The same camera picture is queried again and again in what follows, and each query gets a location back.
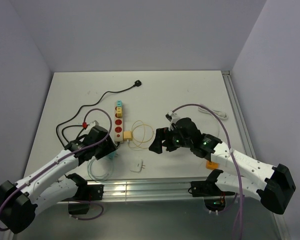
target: tabletop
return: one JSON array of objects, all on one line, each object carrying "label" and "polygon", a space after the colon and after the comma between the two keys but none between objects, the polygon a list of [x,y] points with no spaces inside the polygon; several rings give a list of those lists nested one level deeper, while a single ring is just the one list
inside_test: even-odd
[{"label": "tabletop", "polygon": [[[142,85],[122,93],[107,94],[97,105],[114,117],[114,105],[117,100],[123,104],[124,131],[131,130],[137,120],[157,128],[167,127],[169,121],[165,115],[181,105],[197,103],[226,112],[228,119],[223,123],[229,133],[231,145],[244,153],[236,119],[232,110],[223,76],[220,71],[116,71],[116,72],[57,72],[54,74],[47,95],[42,116],[36,132],[30,157],[26,166],[25,176],[33,173],[52,160],[62,149],[57,139],[56,125],[70,119],[81,105],[96,103],[106,91],[120,91],[140,80]],[[93,107],[84,107],[80,114],[71,122],[65,124],[82,124],[84,115]],[[195,106],[189,106],[177,111],[180,117],[189,117],[195,122],[202,133],[218,135],[215,119],[209,114],[203,114]],[[98,111],[91,112],[87,122],[97,120],[108,129],[108,118]],[[76,138],[80,127],[69,128],[65,135],[69,140]],[[134,133],[137,139],[142,139],[144,129],[139,127]],[[146,128],[146,135],[151,133]],[[114,137],[114,126],[110,136]],[[220,127],[218,137],[225,141],[225,133]],[[143,144],[148,147],[152,141]],[[140,172],[131,171],[131,165],[143,161],[144,169]],[[109,160],[95,161],[92,170],[96,175],[102,175]],[[111,180],[164,179],[207,177],[211,172],[206,168],[206,160],[193,155],[189,149],[179,148],[173,152],[156,154],[148,149],[131,149],[125,142],[116,151],[113,159],[114,171]],[[71,171],[89,180],[87,163]]]}]

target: plug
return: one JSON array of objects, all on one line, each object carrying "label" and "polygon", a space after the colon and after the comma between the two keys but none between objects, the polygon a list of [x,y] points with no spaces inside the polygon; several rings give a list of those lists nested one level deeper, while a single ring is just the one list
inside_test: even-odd
[{"label": "plug", "polygon": [[135,87],[140,87],[141,84],[142,84],[141,81],[140,81],[140,80],[137,80],[137,81],[134,82],[134,85],[133,85],[133,86],[135,86]]}]

